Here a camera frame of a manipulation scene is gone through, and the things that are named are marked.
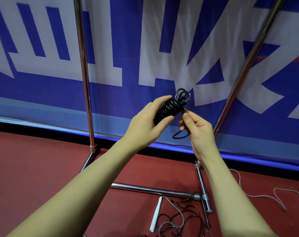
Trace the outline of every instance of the black cable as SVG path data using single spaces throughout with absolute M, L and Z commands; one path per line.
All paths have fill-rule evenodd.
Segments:
M 172 203 L 176 204 L 180 209 L 182 209 L 181 213 L 189 212 L 189 213 L 192 213 L 192 215 L 189 215 L 187 218 L 184 219 L 184 224 L 183 224 L 183 226 L 182 226 L 181 228 L 178 228 L 178 227 L 176 227 L 176 226 L 170 224 L 168 227 L 166 227 L 165 229 L 161 230 L 159 234 L 160 234 L 162 237 L 166 237 L 166 236 L 164 235 L 164 233 L 165 233 L 166 231 L 168 231 L 168 230 L 169 230 L 170 233 L 171 233 L 173 236 L 175 236 L 175 237 L 183 237 L 182 232 L 183 232 L 183 229 L 184 229 L 184 227 L 185 227 L 185 224 L 187 223 L 187 221 L 188 221 L 189 219 L 192 219 L 192 218 L 198 218 L 198 219 L 200 220 L 200 231 L 199 231 L 198 237 L 201 236 L 201 233 L 202 233 L 202 236 L 203 236 L 203 237 L 205 236 L 205 231 L 204 231 L 204 230 L 206 230 L 208 236 L 211 237 L 211 235 L 210 235 L 210 233 L 209 233 L 209 230 L 208 230 L 206 224 L 204 223 L 204 221 L 203 221 L 203 219 L 202 219 L 202 217 L 201 217 L 201 215 L 200 215 L 200 212 L 197 210 L 197 208 L 194 207 L 193 205 L 190 205 L 190 204 L 187 204 L 185 207 L 183 207 L 183 206 L 180 205 L 180 203 L 183 203 L 183 202 L 188 201 L 188 200 L 191 198 L 191 196 L 188 197 L 188 198 L 185 199 L 185 200 L 178 201 L 178 202 L 176 202 L 176 201 L 174 201 L 174 200 L 172 200 L 172 199 L 170 200 Z M 173 219 L 175 219 L 175 217 L 177 217 L 178 215 L 180 215 L 180 213 L 177 213 L 177 214 L 175 214 L 175 215 L 173 215 L 173 216 L 171 216 L 171 217 L 170 217 L 169 215 L 167 215 L 167 214 L 160 214 L 160 215 L 157 217 L 157 222 L 156 222 L 156 228 L 158 229 L 158 231 L 159 231 L 158 220 L 159 220 L 160 217 L 162 217 L 162 216 L 166 216 L 166 217 L 168 218 L 168 221 L 171 222 L 172 224 L 174 224 Z
M 176 91 L 175 97 L 167 100 L 165 104 L 156 112 L 154 118 L 154 125 L 156 126 L 162 119 L 167 116 L 175 116 L 179 112 L 184 113 L 184 106 L 187 104 L 187 101 L 190 100 L 190 93 L 183 88 L 179 88 Z M 183 139 L 189 136 L 189 132 L 186 136 L 176 137 L 181 131 L 178 131 L 173 135 L 173 139 Z

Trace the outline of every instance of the person's right hand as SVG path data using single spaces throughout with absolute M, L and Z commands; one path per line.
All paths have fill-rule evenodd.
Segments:
M 191 146 L 199 161 L 204 161 L 207 156 L 218 153 L 215 144 L 212 125 L 195 113 L 185 110 L 182 119 L 179 121 L 181 131 L 185 125 L 190 131 Z

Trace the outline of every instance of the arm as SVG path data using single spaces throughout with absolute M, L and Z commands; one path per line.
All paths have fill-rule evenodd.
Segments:
M 235 181 L 216 147 L 212 125 L 191 111 L 184 113 L 193 151 L 211 184 L 223 237 L 276 237 Z
M 174 119 L 166 117 L 154 126 L 154 116 L 171 96 L 150 102 L 132 120 L 118 142 L 68 185 L 29 216 L 9 237 L 83 236 L 101 201 L 120 171 L 139 150 L 154 142 Z

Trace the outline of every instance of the hand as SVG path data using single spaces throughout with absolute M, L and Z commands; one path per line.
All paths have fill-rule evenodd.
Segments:
M 171 123 L 174 116 L 164 118 L 156 126 L 154 125 L 154 117 L 162 103 L 170 99 L 172 96 L 162 96 L 148 103 L 135 117 L 132 118 L 128 130 L 122 137 L 134 151 L 139 151 L 149 144 L 153 143 L 163 132 L 163 130 Z
M 203 161 L 206 156 L 218 153 L 212 125 L 195 113 L 185 110 L 179 121 L 181 131 L 186 127 L 190 131 L 191 146 L 197 159 Z

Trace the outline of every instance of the person's right arm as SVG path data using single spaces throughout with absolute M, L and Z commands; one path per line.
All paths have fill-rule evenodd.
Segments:
M 180 129 L 185 123 L 193 151 L 210 181 L 223 237 L 276 237 L 221 158 L 212 125 L 187 110 L 182 119 Z

